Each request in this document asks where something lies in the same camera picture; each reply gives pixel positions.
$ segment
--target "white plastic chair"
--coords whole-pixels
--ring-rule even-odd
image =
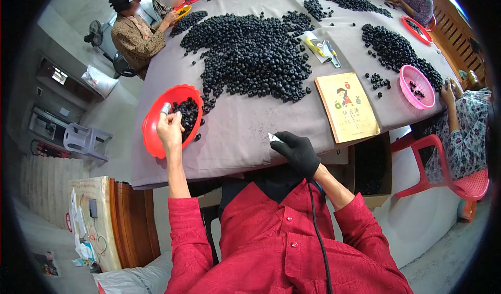
[[[108,157],[101,155],[94,150],[96,140],[104,142],[104,140],[97,137],[97,135],[113,137],[113,134],[103,132],[96,128],[87,129],[76,123],[70,123],[64,133],[63,144],[69,151],[108,161]]]

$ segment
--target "red plastic bowl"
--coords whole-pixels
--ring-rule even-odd
[[[423,34],[417,33],[417,31],[414,30],[413,28],[411,28],[410,25],[405,20],[409,20],[409,21],[413,22],[415,25],[417,25],[417,27],[421,29],[421,32],[423,32]],[[417,37],[418,40],[420,40],[424,44],[433,43],[433,38],[428,33],[428,31],[426,31],[426,29],[423,28],[423,26],[419,24],[419,22],[417,22],[413,18],[410,18],[407,15],[403,15],[402,17],[400,17],[400,21],[402,21],[402,24],[404,25],[404,27],[407,28],[410,31],[410,33],[412,33],[415,37]]]
[[[421,101],[410,91],[409,82],[416,84],[415,90],[420,90],[424,94]],[[405,98],[417,109],[431,109],[435,105],[435,92],[428,79],[417,68],[411,65],[403,65],[400,68],[400,88]]]
[[[183,142],[182,147],[185,148],[193,138],[195,137],[198,128],[200,127],[200,120],[202,119],[202,108],[201,106],[204,104],[204,101],[200,97],[200,92],[193,86],[188,84],[176,85],[173,88],[170,88],[165,91],[162,95],[158,97],[158,99],[153,103],[150,108],[150,111],[144,117],[143,120],[143,143],[146,147],[148,153],[150,153],[153,157],[157,157],[159,159],[165,158],[165,151],[162,146],[162,142],[156,133],[156,125],[158,123],[158,118],[160,117],[160,110],[163,107],[163,104],[170,103],[181,103],[191,97],[198,106],[198,115],[196,117],[195,125],[193,126],[193,130],[188,135],[188,138]]]

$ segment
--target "pink plastic basket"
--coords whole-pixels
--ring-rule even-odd
[[[417,100],[417,97],[410,91],[409,82],[414,82],[417,86],[414,90],[420,90],[424,94],[424,98],[421,101]],[[415,67],[411,65],[403,65],[400,68],[400,87],[405,95],[405,98],[417,109],[431,109],[435,105],[435,92],[433,87],[431,87],[430,82]]]

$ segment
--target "black plastic chair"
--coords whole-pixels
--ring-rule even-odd
[[[137,75],[137,71],[125,61],[125,58],[119,52],[117,52],[115,58],[113,58],[113,68],[119,75],[127,78],[132,78]]]
[[[200,208],[200,215],[202,216],[202,221],[204,222],[207,240],[209,241],[210,248],[212,249],[212,262],[214,266],[219,263],[219,259],[217,259],[216,247],[214,246],[214,240],[212,239],[212,232],[210,230],[210,223],[218,217],[218,210],[219,205]]]

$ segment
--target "black glove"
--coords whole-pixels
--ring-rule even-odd
[[[320,157],[313,150],[310,139],[287,131],[277,132],[275,136],[284,143],[273,141],[270,143],[271,147],[284,156],[303,178],[308,182],[313,181],[313,176],[320,165]]]

